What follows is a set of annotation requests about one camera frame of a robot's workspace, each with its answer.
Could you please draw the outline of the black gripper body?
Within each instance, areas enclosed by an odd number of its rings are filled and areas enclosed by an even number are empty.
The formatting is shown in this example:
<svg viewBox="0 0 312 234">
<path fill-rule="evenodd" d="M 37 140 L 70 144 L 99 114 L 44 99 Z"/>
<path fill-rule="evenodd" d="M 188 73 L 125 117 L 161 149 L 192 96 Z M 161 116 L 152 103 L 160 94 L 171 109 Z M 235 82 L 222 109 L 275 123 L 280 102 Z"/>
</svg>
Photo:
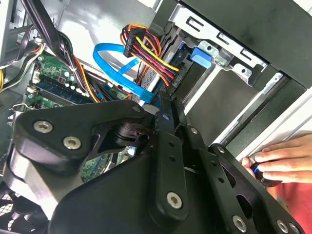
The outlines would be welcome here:
<svg viewBox="0 0 312 234">
<path fill-rule="evenodd" d="M 186 170 L 189 215 L 184 222 L 161 227 L 151 218 L 150 156 L 131 159 L 83 184 L 56 207 L 50 234 L 232 234 L 215 197 L 199 174 Z"/>
</svg>

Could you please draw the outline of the person's bare hand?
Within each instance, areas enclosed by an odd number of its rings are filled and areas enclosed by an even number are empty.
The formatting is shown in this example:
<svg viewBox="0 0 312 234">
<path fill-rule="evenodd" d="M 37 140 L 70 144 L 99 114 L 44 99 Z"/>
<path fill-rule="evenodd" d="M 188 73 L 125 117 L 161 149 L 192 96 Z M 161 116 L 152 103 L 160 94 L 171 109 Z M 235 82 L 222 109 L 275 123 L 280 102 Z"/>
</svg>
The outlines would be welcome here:
<svg viewBox="0 0 312 234">
<path fill-rule="evenodd" d="M 262 173 L 265 179 L 283 183 L 312 182 L 312 136 L 311 134 L 268 146 L 254 158 L 257 166 L 251 169 L 248 158 L 243 166 L 249 173 Z"/>
</svg>

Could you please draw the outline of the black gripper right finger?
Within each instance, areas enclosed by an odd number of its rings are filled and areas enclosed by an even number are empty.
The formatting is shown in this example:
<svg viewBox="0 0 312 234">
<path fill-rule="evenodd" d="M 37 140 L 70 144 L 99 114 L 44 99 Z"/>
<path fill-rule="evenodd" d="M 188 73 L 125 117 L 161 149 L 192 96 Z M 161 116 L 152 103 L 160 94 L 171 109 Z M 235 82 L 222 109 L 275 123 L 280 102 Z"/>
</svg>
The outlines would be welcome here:
<svg viewBox="0 0 312 234">
<path fill-rule="evenodd" d="M 188 185 L 191 212 L 214 234 L 301 234 L 302 227 L 268 193 L 276 185 L 262 173 L 251 176 L 220 144 L 207 147 L 200 132 L 188 125 L 180 100 L 172 101 L 175 128 L 182 138 L 184 162 L 194 169 Z"/>
</svg>

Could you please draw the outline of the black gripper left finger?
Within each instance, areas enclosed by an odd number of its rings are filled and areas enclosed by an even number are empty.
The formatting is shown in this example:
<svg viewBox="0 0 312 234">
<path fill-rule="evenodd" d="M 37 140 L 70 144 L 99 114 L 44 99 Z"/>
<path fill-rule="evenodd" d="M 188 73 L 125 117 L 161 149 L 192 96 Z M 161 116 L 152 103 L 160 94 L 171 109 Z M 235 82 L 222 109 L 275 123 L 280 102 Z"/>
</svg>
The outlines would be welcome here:
<svg viewBox="0 0 312 234">
<path fill-rule="evenodd" d="M 20 114 L 14 123 L 8 167 L 51 220 L 61 200 L 85 184 L 81 174 L 87 160 L 134 146 L 136 155 L 131 159 L 150 156 L 152 160 L 150 216 L 183 221 L 189 206 L 173 100 L 162 92 L 144 107 L 118 100 Z"/>
</svg>

